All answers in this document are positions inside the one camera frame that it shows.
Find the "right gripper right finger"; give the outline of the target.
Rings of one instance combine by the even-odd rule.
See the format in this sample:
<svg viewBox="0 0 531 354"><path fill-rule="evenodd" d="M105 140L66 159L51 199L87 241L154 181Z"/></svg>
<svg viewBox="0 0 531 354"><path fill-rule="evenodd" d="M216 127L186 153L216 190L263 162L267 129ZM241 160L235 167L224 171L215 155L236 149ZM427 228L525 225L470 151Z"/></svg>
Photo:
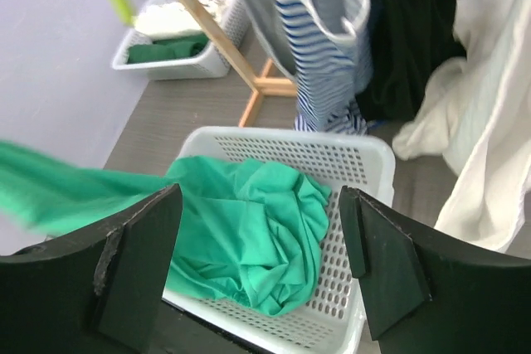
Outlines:
<svg viewBox="0 0 531 354"><path fill-rule="evenodd" d="M344 187L339 212L384 353L527 353L530 263L465 243Z"/></svg>

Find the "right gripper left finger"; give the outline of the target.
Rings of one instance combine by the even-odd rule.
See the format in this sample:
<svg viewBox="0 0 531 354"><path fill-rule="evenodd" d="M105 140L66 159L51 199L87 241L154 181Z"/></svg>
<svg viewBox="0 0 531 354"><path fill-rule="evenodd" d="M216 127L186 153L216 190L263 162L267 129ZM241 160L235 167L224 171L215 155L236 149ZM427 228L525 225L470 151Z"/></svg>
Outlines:
<svg viewBox="0 0 531 354"><path fill-rule="evenodd" d="M2 257L2 352L147 352L182 206L172 185Z"/></svg>

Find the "green tank top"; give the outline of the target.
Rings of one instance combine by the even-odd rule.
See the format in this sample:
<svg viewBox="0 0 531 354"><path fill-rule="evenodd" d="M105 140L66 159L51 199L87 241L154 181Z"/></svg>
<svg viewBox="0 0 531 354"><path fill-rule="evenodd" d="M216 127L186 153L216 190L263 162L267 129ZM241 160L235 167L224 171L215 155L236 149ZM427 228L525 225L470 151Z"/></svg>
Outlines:
<svg viewBox="0 0 531 354"><path fill-rule="evenodd" d="M331 191L278 162L175 160L165 175L82 168L2 142L1 208L60 236L179 185L183 210L167 289L266 316L306 304L319 280Z"/></svg>

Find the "grey tank top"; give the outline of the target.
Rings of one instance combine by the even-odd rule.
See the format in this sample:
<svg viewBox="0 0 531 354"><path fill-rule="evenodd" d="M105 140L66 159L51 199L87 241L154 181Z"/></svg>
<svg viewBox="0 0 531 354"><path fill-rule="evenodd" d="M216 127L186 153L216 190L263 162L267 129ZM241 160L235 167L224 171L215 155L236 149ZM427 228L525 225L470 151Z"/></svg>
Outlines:
<svg viewBox="0 0 531 354"><path fill-rule="evenodd" d="M256 37L277 68L289 79L296 74L294 57L273 0L243 0Z"/></svg>

